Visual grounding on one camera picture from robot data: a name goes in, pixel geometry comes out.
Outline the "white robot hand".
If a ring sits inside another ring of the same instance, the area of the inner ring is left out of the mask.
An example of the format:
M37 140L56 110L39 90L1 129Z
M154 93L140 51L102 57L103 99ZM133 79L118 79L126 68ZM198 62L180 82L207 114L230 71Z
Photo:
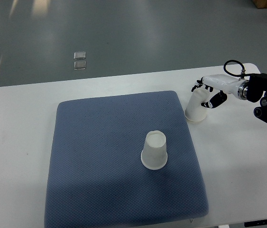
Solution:
M246 79L236 78L224 74L216 74L204 76L201 78L202 82L196 81L192 87L191 92L202 87L213 92L213 89L221 90L214 95L208 102L201 103L205 108L216 108L227 100L227 94L233 94L240 100L247 99L247 89L249 81Z

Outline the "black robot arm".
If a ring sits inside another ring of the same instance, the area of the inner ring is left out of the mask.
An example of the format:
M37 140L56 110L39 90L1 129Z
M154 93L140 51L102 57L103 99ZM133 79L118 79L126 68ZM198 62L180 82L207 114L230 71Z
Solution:
M247 100L252 103L259 102L259 107L253 111L254 116L267 123L267 74L246 74L241 76L228 76L216 74L203 76L197 80L191 91L205 86L206 92L214 89L219 92L209 101L202 101L200 106L204 108L216 108L227 100L227 95L232 94L239 100Z

